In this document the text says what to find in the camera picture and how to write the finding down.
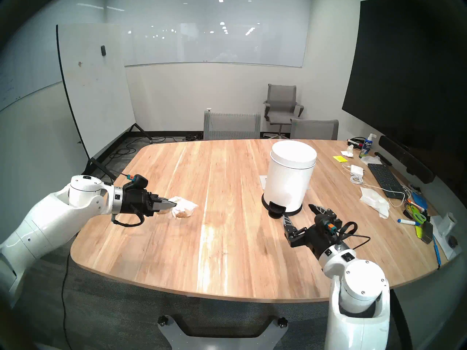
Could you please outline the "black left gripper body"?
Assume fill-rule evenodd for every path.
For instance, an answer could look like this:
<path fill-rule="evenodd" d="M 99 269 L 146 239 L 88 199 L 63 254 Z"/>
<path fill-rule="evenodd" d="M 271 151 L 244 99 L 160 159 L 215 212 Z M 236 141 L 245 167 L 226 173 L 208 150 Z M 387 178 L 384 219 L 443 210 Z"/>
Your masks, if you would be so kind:
<path fill-rule="evenodd" d="M 138 212 L 145 217 L 154 216 L 155 193 L 141 188 L 126 189 L 124 187 L 122 187 L 122 192 L 121 214 L 137 214 Z"/>

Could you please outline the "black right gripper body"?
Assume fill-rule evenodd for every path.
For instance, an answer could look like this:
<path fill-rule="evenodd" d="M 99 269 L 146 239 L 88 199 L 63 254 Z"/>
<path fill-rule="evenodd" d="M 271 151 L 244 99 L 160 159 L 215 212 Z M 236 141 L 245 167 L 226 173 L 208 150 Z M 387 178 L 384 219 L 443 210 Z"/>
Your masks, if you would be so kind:
<path fill-rule="evenodd" d="M 306 244 L 290 244 L 290 247 L 295 248 L 306 246 L 312 251 L 317 259 L 320 259 L 322 255 L 331 257 L 336 253 L 349 249 L 349 247 L 345 245 L 343 241 L 341 241 L 338 248 L 336 248 L 339 240 L 339 234 L 332 234 L 327 226 L 325 226 L 325 229 L 322 230 L 319 229 L 316 225 L 312 225 L 311 227 L 307 228 L 305 236 Z"/>

